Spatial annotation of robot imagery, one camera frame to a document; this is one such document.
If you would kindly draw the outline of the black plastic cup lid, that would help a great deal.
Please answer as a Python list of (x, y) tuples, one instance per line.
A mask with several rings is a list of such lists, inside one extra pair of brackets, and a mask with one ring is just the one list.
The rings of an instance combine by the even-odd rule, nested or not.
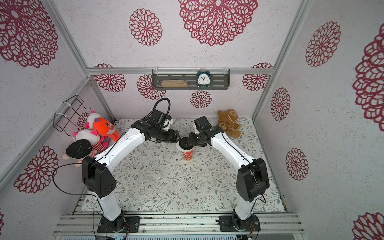
[(194, 146), (192, 144), (188, 144), (188, 137), (183, 137), (179, 141), (179, 147), (182, 150), (190, 151), (193, 149)]

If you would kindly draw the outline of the white leak-proof paper sheet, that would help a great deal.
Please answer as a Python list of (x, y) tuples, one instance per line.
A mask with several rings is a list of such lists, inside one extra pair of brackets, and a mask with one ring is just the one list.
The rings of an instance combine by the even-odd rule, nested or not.
[(182, 140), (180, 140), (176, 143), (176, 148), (179, 151), (181, 151), (182, 153), (187, 153), (187, 152), (190, 152), (194, 149), (193, 146), (188, 145), (187, 142), (182, 141)]

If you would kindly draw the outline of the red paper milk tea cup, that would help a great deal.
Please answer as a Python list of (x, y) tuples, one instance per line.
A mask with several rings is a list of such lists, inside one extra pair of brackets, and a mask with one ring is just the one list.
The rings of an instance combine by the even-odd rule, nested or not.
[(193, 151), (194, 149), (187, 153), (182, 153), (181, 151), (180, 152), (182, 153), (182, 157), (185, 161), (190, 161), (193, 158)]

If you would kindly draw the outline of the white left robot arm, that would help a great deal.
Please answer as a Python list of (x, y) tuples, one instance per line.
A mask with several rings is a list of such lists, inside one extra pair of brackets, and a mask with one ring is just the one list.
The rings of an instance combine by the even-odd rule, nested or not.
[(82, 164), (83, 183), (96, 197), (102, 218), (95, 233), (120, 233), (138, 231), (139, 217), (132, 220), (125, 218), (124, 211), (119, 206), (114, 190), (117, 181), (112, 172), (117, 165), (136, 147), (145, 141), (155, 139), (159, 143), (175, 143), (180, 139), (178, 131), (170, 128), (173, 119), (166, 119), (158, 125), (152, 120), (138, 120), (120, 139), (95, 158), (86, 157)]

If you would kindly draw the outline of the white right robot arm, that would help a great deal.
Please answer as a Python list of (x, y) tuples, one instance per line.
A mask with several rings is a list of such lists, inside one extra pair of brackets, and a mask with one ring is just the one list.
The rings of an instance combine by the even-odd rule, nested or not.
[(264, 194), (270, 187), (267, 164), (262, 158), (255, 159), (233, 143), (219, 127), (212, 127), (185, 137), (187, 147), (211, 146), (218, 150), (237, 170), (236, 189), (240, 196), (232, 213), (230, 222), (225, 226), (236, 231), (259, 232), (260, 221), (253, 213), (257, 200), (266, 201)]

